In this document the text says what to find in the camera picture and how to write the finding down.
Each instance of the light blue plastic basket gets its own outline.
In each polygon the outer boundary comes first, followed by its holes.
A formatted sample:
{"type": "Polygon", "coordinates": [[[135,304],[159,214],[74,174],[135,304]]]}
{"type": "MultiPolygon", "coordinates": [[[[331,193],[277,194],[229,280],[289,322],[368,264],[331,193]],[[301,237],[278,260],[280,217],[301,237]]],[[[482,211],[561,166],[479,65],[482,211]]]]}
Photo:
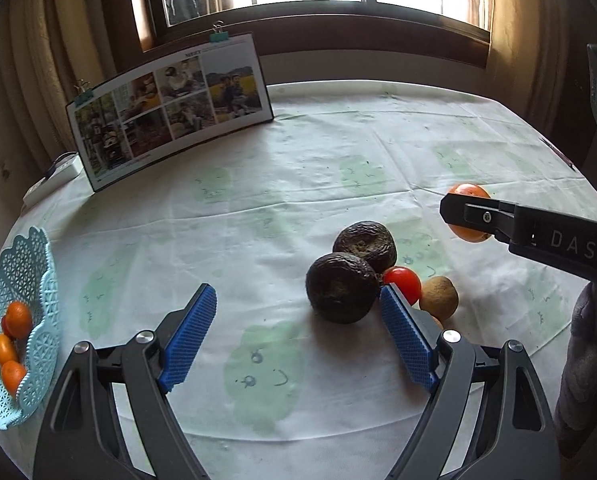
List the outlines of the light blue plastic basket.
{"type": "Polygon", "coordinates": [[[0,332],[1,318],[15,300],[32,311],[34,328],[25,341],[17,341],[19,357],[27,375],[16,392],[16,400],[7,392],[0,374],[0,430],[21,424],[48,392],[60,342],[58,329],[58,283],[43,229],[30,228],[27,238],[18,235],[11,248],[0,256],[0,332]]]}

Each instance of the blue textured pad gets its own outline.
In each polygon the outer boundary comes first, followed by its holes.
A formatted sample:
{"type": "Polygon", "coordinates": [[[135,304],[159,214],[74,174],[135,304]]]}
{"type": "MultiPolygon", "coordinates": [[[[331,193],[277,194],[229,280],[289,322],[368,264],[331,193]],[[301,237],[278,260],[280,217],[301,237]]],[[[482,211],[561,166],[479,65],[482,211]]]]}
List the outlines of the blue textured pad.
{"type": "Polygon", "coordinates": [[[410,378],[432,393],[439,383],[433,367],[432,348],[389,286],[381,289],[381,316],[397,345],[410,378]]]}
{"type": "Polygon", "coordinates": [[[208,285],[163,351],[163,370],[158,382],[166,392],[187,377],[215,315],[216,290],[208,285]]]}

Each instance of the silver bolt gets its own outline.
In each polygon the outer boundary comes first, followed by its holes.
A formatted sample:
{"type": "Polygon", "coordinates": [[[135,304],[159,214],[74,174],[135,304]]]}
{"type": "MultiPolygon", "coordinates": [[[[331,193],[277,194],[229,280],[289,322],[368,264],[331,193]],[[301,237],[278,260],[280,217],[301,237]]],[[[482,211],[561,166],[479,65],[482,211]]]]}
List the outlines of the silver bolt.
{"type": "Polygon", "coordinates": [[[458,343],[461,340],[461,334],[456,330],[446,330],[443,332],[443,339],[448,343],[458,343]]]}
{"type": "Polygon", "coordinates": [[[507,346],[512,352],[522,352],[523,351],[523,343],[517,341],[516,339],[510,339],[507,342],[507,346]]]}
{"type": "Polygon", "coordinates": [[[74,353],[75,354],[84,354],[90,349],[90,344],[87,341],[81,341],[80,343],[76,343],[74,345],[74,353]]]}
{"type": "Polygon", "coordinates": [[[143,332],[139,332],[136,334],[136,342],[144,345],[146,343],[151,343],[154,340],[154,332],[149,330],[144,330],[143,332]]]}

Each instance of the white tablecloth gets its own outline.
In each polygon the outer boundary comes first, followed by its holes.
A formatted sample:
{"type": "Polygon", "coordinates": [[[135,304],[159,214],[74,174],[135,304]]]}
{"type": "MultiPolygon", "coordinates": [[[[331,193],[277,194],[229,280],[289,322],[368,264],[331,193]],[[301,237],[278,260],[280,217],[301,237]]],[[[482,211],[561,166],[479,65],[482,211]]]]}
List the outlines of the white tablecloth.
{"type": "MultiPolygon", "coordinates": [[[[123,344],[209,282],[216,319],[168,398],[210,476],[385,478],[427,395],[407,379],[378,312],[353,326],[323,322],[304,290],[306,270],[341,229],[375,220],[394,235],[399,264],[422,279],[452,279],[461,304],[448,328],[481,344],[525,344],[553,407],[583,280],[493,238],[456,238],[438,206],[453,184],[475,182],[493,198],[597,220],[597,193],[581,173],[502,105],[468,94],[349,81],[275,86],[270,97],[273,123],[96,195],[82,174],[16,222],[8,244],[31,225],[52,241],[58,370],[77,341],[123,344]],[[275,386],[279,369],[288,381],[275,386]]],[[[150,472],[124,388],[116,392],[134,464],[150,472]]],[[[479,395],[475,388],[472,417],[479,395]]],[[[0,432],[28,475],[41,411],[0,432]]],[[[462,427],[447,469],[460,463],[469,431],[462,427]]]]}

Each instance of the binder clip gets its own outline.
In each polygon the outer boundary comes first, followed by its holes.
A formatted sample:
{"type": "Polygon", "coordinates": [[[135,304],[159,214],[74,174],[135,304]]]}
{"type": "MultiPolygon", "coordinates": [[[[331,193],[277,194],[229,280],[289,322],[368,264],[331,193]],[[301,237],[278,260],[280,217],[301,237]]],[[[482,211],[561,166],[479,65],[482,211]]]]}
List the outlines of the binder clip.
{"type": "Polygon", "coordinates": [[[223,25],[225,23],[218,21],[212,24],[212,28],[214,32],[210,34],[210,43],[218,43],[219,41],[226,41],[229,40],[229,32],[223,31],[223,25]]]}
{"type": "Polygon", "coordinates": [[[90,88],[89,81],[79,79],[74,85],[74,88],[78,91],[78,95],[74,99],[76,106],[84,105],[86,102],[94,99],[94,91],[90,88]]]}

